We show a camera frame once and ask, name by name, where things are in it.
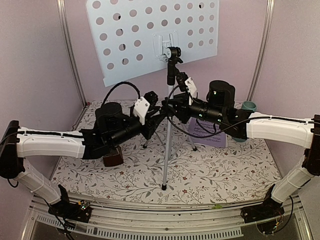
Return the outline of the light blue music stand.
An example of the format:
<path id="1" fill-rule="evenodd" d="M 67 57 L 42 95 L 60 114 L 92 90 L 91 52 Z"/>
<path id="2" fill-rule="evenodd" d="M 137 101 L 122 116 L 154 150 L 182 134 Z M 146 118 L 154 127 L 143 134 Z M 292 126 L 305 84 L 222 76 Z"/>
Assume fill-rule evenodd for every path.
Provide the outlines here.
<path id="1" fill-rule="evenodd" d="M 105 86 L 218 53 L 217 0 L 88 0 L 85 4 Z"/>

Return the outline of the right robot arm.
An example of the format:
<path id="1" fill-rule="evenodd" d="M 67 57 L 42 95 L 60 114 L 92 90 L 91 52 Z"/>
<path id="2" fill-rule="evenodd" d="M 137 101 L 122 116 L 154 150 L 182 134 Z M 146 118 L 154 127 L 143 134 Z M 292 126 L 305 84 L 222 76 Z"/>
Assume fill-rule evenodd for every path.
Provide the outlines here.
<path id="1" fill-rule="evenodd" d="M 265 139 L 301 146 L 300 162 L 268 190 L 258 213 L 269 218 L 292 193 L 320 174 L 320 117 L 287 118 L 235 108 L 235 87 L 223 80 L 209 83 L 206 100 L 196 97 L 192 79 L 185 81 L 184 93 L 169 94 L 162 106 L 169 116 L 182 123 L 190 118 L 217 124 L 227 135 L 237 139 Z"/>

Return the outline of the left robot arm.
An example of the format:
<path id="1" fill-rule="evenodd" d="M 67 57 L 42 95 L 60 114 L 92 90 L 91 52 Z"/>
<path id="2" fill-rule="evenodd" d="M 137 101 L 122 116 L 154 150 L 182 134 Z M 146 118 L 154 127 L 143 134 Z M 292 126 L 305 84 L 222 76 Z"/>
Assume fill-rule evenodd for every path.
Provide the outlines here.
<path id="1" fill-rule="evenodd" d="M 36 193 L 63 216 L 74 213 L 67 191 L 51 183 L 27 160 L 32 156 L 63 156 L 96 160 L 106 156 L 127 140 L 142 135 L 149 140 L 166 113 L 160 106 L 151 106 L 143 98 L 123 113 L 118 102 L 107 102 L 95 110 L 92 129 L 79 131 L 34 130 L 12 120 L 0 142 L 0 176 L 14 179 Z"/>

